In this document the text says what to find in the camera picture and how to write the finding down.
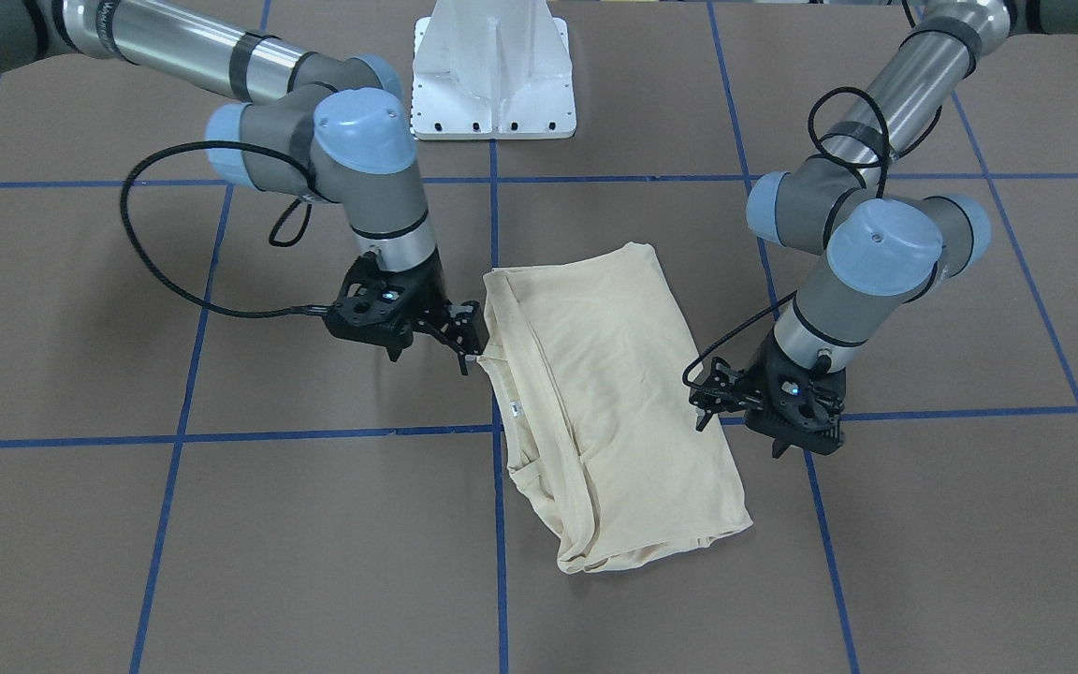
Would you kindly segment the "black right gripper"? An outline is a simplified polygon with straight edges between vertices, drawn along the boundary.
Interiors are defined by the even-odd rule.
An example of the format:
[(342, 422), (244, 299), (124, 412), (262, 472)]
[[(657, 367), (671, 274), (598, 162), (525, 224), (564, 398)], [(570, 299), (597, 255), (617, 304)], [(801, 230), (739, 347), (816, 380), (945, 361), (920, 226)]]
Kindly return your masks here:
[(452, 304), (446, 298), (437, 252), (406, 271), (385, 271), (372, 253), (357, 257), (343, 277), (341, 295), (324, 312), (324, 326), (333, 338), (386, 350), (392, 362), (414, 344), (416, 333), (428, 334), (453, 350), (462, 376), (488, 342), (482, 303)]

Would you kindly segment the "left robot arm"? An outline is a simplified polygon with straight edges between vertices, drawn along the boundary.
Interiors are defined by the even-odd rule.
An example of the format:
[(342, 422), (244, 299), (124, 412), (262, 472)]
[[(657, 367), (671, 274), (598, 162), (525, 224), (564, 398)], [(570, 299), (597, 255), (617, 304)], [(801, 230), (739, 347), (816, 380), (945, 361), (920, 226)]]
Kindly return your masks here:
[(793, 171), (754, 184), (746, 222), (761, 239), (815, 255), (748, 368), (746, 426), (773, 455), (841, 448), (844, 376), (892, 312), (983, 256), (987, 214), (958, 195), (887, 195), (887, 171), (942, 104), (1007, 38), (1078, 35), (1078, 1), (927, 1), (917, 24)]

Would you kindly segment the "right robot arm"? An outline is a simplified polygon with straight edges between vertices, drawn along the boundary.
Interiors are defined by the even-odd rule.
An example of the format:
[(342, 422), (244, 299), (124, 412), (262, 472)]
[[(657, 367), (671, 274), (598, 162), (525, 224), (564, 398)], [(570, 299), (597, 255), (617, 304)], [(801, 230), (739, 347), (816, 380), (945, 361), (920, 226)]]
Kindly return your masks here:
[[(141, 159), (121, 185), (125, 235), (155, 280), (231, 318), (321, 319), (333, 338), (378, 346), (392, 361), (417, 334), (454, 350), (461, 370), (483, 354), (482, 307), (446, 294), (392, 66), (373, 55), (335, 59), (168, 1), (0, 1), (0, 74), (71, 54), (149, 68), (226, 99), (203, 140)], [(132, 189), (163, 159), (197, 151), (230, 184), (289, 196), (284, 218), (342, 206), (359, 253), (334, 302), (231, 310), (153, 263), (132, 223)]]

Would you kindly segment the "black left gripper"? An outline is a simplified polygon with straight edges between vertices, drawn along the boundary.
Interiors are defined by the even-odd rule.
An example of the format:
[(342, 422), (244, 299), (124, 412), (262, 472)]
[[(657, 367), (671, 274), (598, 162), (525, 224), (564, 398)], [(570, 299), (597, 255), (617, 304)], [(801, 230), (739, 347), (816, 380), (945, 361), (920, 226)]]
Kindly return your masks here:
[(746, 370), (752, 403), (746, 409), (745, 423), (749, 430), (773, 440), (774, 458), (790, 448), (823, 456), (843, 448), (846, 372), (831, 373), (829, 366), (828, 357), (813, 370), (796, 364), (773, 334), (761, 342)]

